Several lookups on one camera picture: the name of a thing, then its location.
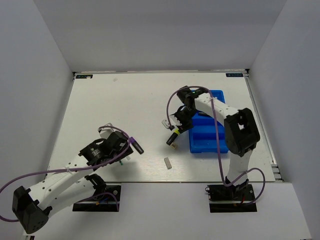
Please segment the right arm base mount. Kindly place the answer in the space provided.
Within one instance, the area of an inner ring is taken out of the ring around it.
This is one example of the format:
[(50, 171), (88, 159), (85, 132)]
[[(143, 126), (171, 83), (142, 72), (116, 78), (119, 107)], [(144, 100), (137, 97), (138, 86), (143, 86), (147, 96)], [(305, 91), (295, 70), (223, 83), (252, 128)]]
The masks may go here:
[(223, 184), (208, 185), (205, 188), (208, 194), (210, 213), (255, 213), (256, 203), (254, 190), (251, 184), (244, 189), (233, 193)]

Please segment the yellow highlighter marker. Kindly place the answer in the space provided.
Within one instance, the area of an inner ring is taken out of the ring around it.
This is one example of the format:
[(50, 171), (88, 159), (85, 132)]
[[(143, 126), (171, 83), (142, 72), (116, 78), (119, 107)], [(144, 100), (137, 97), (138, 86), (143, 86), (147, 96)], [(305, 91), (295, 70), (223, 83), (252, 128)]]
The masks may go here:
[(172, 134), (169, 137), (169, 139), (166, 141), (166, 144), (171, 146), (179, 135), (180, 135), (179, 129), (175, 129), (172, 132)]

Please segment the purple highlighter marker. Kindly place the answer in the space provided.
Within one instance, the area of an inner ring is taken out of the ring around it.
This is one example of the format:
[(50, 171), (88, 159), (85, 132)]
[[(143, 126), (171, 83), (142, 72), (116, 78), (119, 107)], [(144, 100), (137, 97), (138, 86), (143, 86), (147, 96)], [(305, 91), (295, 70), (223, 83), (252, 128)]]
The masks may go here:
[(135, 150), (142, 155), (145, 151), (143, 148), (140, 146), (140, 144), (131, 136), (129, 138), (130, 144), (135, 148)]

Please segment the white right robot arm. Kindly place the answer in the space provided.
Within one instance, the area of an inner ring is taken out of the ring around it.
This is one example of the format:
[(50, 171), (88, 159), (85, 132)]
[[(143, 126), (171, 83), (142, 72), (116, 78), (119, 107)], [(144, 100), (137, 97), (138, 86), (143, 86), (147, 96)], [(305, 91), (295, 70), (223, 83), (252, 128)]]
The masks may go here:
[(216, 125), (221, 124), (230, 161), (228, 173), (220, 176), (226, 195), (233, 200), (238, 199), (249, 183), (250, 158), (261, 139), (253, 112), (249, 108), (237, 109), (223, 103), (202, 86), (184, 86), (174, 94), (183, 105), (175, 113), (168, 113), (162, 121), (163, 126), (172, 131), (167, 145), (173, 145), (178, 135), (194, 127), (192, 118), (197, 112), (213, 118)]

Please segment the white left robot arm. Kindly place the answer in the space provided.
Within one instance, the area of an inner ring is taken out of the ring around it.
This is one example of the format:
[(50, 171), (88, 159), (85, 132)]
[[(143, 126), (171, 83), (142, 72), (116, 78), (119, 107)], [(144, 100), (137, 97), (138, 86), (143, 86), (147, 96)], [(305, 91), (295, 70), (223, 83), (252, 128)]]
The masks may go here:
[(65, 172), (54, 173), (29, 188), (18, 187), (13, 193), (12, 211), (31, 235), (64, 208), (107, 195), (107, 184), (95, 171), (132, 153), (128, 136), (112, 131), (107, 138), (100, 137), (81, 149), (65, 166)]

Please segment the grey white eraser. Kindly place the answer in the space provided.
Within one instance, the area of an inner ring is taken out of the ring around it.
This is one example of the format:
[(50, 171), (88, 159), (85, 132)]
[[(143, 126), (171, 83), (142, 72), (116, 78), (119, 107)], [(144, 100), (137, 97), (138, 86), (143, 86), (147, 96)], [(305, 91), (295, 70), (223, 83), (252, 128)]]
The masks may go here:
[(164, 158), (164, 163), (165, 163), (166, 168), (167, 168), (168, 170), (172, 169), (172, 165), (171, 165), (171, 162), (170, 162), (170, 160), (169, 160), (168, 157), (165, 157), (165, 158)]

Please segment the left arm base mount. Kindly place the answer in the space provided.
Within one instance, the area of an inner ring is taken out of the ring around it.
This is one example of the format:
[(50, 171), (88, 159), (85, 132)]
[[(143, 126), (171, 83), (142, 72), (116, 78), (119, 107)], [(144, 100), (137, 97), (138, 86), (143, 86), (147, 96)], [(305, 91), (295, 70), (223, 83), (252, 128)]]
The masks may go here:
[(73, 212), (93, 212), (93, 213), (116, 213), (120, 210), (121, 201), (120, 184), (109, 184), (105, 191), (108, 194), (96, 196), (89, 200), (74, 203)]

